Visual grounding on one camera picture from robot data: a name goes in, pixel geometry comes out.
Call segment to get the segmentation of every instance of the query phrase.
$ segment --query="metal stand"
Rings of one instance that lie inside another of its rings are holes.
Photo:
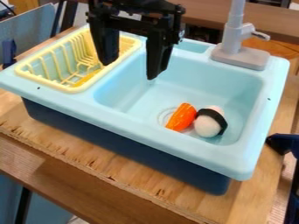
[[[27,188],[23,187],[20,202],[17,208],[17,216],[15,224],[25,224],[27,219],[27,214],[31,202],[32,192]]]
[[[56,11],[53,27],[52,27],[52,32],[51,32],[51,38],[56,36],[57,32],[63,32],[67,30],[68,28],[71,28],[73,26],[73,22],[76,16],[77,8],[78,8],[78,3],[77,2],[66,2],[66,9],[64,13],[64,17],[62,20],[62,25],[60,30],[58,31],[59,27],[59,20],[63,8],[65,0],[59,0],[59,6]]]

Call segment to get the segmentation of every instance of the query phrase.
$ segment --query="cable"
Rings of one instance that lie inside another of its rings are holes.
[[[17,13],[12,10],[6,3],[4,3],[3,1],[0,0],[0,4],[2,4],[6,9],[8,9],[14,16],[17,15]]]

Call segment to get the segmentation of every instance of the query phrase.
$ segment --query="toy carrot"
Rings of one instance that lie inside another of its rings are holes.
[[[166,124],[166,128],[182,131],[192,124],[196,113],[196,109],[191,104],[186,102],[182,103]]]

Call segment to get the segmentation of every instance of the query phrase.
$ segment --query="faucet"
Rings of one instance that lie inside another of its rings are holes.
[[[243,47],[242,41],[256,37],[266,41],[270,36],[255,30],[251,23],[243,24],[246,0],[233,0],[228,21],[225,25],[222,43],[212,51],[212,59],[219,62],[246,67],[253,70],[264,70],[270,54],[265,51]]]

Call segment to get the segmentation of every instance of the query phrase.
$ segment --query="dish drying rack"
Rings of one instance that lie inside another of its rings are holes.
[[[93,85],[140,46],[139,39],[121,36],[119,58],[103,66],[86,28],[28,57],[16,67],[15,74],[61,91],[78,93]]]

